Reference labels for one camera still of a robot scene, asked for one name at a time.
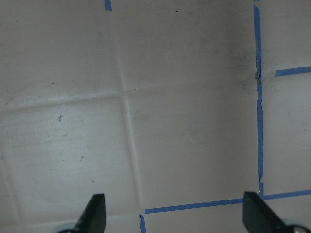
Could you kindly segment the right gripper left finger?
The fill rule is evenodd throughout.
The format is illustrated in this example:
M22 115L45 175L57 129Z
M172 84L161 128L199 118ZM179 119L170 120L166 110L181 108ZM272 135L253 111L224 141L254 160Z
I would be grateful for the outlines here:
M71 231L73 233L104 233L105 228L105 194L94 194Z

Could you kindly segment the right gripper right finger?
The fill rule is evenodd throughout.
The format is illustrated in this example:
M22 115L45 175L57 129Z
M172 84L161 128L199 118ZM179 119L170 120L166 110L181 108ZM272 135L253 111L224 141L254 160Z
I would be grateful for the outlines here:
M255 192L244 192L242 221L249 233L309 233L307 227L286 224Z

